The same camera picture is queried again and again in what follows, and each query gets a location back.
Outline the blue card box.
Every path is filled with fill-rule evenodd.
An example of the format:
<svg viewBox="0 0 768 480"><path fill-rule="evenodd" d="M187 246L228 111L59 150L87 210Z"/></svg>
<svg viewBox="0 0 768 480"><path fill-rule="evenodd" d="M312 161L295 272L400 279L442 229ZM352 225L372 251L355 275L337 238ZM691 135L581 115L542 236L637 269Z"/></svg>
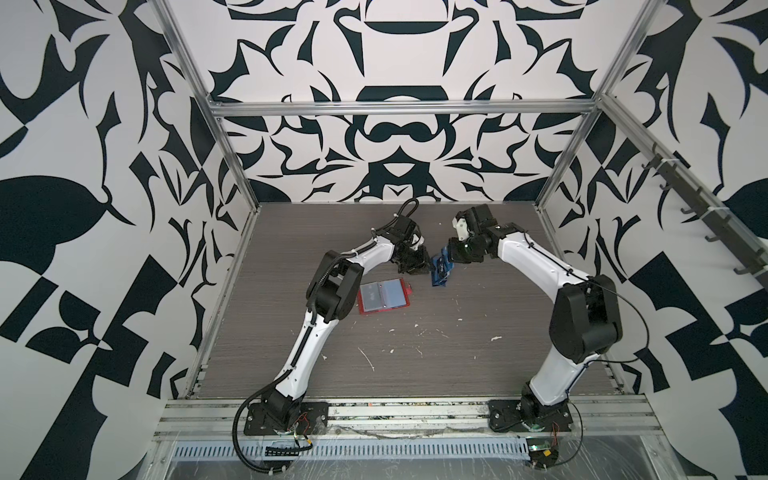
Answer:
<svg viewBox="0 0 768 480"><path fill-rule="evenodd" d="M449 254L448 247L443 247L439 253L431 257L431 284L433 287L445 287L454 263Z"/></svg>

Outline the red leather card holder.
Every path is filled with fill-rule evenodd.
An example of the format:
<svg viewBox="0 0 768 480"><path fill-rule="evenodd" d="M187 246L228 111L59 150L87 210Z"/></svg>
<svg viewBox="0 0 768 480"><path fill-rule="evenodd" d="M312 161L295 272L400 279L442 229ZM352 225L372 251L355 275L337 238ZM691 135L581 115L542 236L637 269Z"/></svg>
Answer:
<svg viewBox="0 0 768 480"><path fill-rule="evenodd" d="M403 278L362 284L357 294L361 315L386 312L410 305L412 288Z"/></svg>

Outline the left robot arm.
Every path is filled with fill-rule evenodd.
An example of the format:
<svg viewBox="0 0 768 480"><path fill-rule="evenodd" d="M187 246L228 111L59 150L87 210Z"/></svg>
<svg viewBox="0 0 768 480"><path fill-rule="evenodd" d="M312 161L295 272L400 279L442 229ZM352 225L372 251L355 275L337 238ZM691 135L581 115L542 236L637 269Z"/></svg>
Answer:
<svg viewBox="0 0 768 480"><path fill-rule="evenodd" d="M322 349L355 305L364 275L386 263L407 275L429 271L424 236L411 218L397 216L375 229L364 244L325 254L307 289L299 336L280 374L259 395L269 414L284 422L298 415Z"/></svg>

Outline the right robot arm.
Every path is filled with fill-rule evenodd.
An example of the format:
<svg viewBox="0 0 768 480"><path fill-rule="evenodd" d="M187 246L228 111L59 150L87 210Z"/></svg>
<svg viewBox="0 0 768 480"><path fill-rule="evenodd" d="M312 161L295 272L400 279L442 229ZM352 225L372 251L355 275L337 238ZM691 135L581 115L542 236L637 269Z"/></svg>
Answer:
<svg viewBox="0 0 768 480"><path fill-rule="evenodd" d="M525 385L520 410L533 418L564 406L588 367L623 337L614 282L561 262L521 226L499 223L487 205L458 212L452 225L456 235L447 245L451 262L499 259L524 274L553 302L548 327L551 348Z"/></svg>

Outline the small circuit board right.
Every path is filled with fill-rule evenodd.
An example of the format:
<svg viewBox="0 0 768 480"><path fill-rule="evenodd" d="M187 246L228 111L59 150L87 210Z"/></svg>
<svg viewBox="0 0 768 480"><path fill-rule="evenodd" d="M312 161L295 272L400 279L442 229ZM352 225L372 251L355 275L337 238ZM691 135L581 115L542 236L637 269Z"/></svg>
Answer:
<svg viewBox="0 0 768 480"><path fill-rule="evenodd" d="M527 438L526 445L529 457L527 464L531 468L546 471L557 464L559 447L553 443L552 439Z"/></svg>

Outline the small circuit board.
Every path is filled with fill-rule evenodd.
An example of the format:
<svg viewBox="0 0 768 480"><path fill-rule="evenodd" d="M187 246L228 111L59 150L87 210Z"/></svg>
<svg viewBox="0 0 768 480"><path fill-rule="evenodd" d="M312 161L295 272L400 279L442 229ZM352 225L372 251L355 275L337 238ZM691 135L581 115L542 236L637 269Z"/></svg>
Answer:
<svg viewBox="0 0 768 480"><path fill-rule="evenodd" d="M314 447L314 444L311 442L307 442L305 444L294 444L294 445L272 444L264 448L263 456L264 458L295 457L305 452L311 451L313 447Z"/></svg>
<svg viewBox="0 0 768 480"><path fill-rule="evenodd" d="M552 439L527 438L526 445L529 457L527 464L531 468L546 471L557 464L559 447L553 443Z"/></svg>

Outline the small circuit board left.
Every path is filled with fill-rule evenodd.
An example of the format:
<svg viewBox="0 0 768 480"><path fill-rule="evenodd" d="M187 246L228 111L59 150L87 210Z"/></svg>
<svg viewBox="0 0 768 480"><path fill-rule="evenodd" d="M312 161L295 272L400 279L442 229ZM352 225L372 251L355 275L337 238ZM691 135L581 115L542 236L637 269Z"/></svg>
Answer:
<svg viewBox="0 0 768 480"><path fill-rule="evenodd" d="M305 452L311 451L313 447L314 447L314 444L311 442L307 442L305 444L294 444L294 445L272 444L264 448L263 456L264 458L295 457Z"/></svg>

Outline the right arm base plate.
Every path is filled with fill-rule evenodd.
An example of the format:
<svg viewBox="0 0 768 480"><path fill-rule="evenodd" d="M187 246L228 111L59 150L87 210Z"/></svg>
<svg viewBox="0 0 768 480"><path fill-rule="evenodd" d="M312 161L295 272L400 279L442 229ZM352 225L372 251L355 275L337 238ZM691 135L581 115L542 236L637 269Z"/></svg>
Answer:
<svg viewBox="0 0 768 480"><path fill-rule="evenodd" d="M520 399L494 399L487 402L488 425L495 433L569 432L573 417L566 400L555 405L541 405L533 396Z"/></svg>

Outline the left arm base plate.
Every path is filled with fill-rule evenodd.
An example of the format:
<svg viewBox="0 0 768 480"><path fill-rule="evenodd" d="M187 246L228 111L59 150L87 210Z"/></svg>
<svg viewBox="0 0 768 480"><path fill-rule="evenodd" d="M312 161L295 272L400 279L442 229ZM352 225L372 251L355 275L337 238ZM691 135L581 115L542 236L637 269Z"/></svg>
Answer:
<svg viewBox="0 0 768 480"><path fill-rule="evenodd" d="M286 408L252 403L248 406L246 436L266 436L295 431L299 435L322 432L327 426L330 404L327 402L301 402Z"/></svg>

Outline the wall hook rack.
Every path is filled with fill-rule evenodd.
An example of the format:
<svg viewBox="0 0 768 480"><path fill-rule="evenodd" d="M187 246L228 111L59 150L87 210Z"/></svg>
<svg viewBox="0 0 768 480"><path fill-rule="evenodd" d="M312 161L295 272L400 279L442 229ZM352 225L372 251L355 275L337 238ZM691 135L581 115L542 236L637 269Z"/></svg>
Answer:
<svg viewBox="0 0 768 480"><path fill-rule="evenodd" d="M657 204L657 220L662 227L664 203L673 192L684 204L680 213L693 221L703 222L710 235L705 240L721 243L741 264L733 269L739 276L752 276L767 289L767 243L758 238L722 200L699 180L684 160L669 156L657 143L640 151L648 159L645 172L653 171L662 180L662 194Z"/></svg>

